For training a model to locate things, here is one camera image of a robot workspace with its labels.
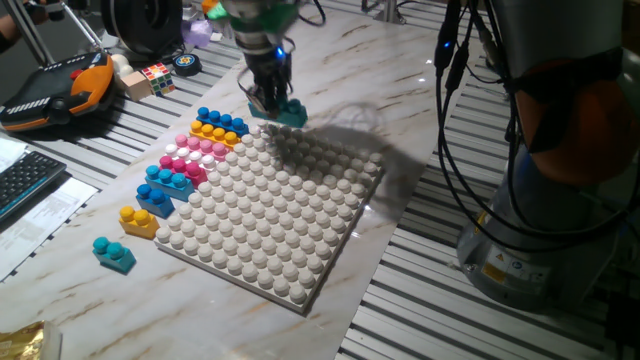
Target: yellow lego brick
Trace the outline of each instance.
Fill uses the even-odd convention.
[[[211,124],[202,124],[201,121],[194,121],[191,123],[191,130],[189,135],[195,136],[200,140],[210,140],[214,143],[219,142],[224,144],[230,150],[233,150],[233,146],[240,142],[238,135],[233,131],[225,131],[223,128],[213,128]]]
[[[160,228],[158,219],[147,210],[135,211],[131,206],[120,209],[120,226],[129,235],[153,240]]]

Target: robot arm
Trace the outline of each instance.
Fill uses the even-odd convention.
[[[285,34],[297,20],[302,3],[282,0],[222,0],[221,3],[231,16],[236,43],[253,74],[253,85],[248,89],[240,87],[253,107],[276,118],[279,104],[287,101],[291,81],[291,53],[285,51],[283,42],[293,44]]]

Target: table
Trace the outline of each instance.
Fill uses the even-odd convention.
[[[37,319],[63,334],[66,359],[333,358],[436,144],[436,32],[327,12],[327,25],[291,32],[295,97],[308,126],[385,155],[387,174],[306,317],[125,235],[118,210],[135,204],[144,169],[186,133],[200,106],[249,119],[234,66],[47,247],[0,287],[0,331]],[[313,7],[303,9],[307,17]],[[98,236],[129,247],[138,263],[123,276],[98,265]]]

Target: keyboard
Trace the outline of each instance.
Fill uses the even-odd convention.
[[[44,189],[67,165],[32,151],[0,173],[0,222]]]

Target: rubik's cube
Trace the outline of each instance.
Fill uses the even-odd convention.
[[[142,73],[149,80],[151,90],[156,96],[166,95],[176,89],[175,85],[173,85],[173,80],[171,80],[169,70],[162,64],[152,65],[143,69]]]

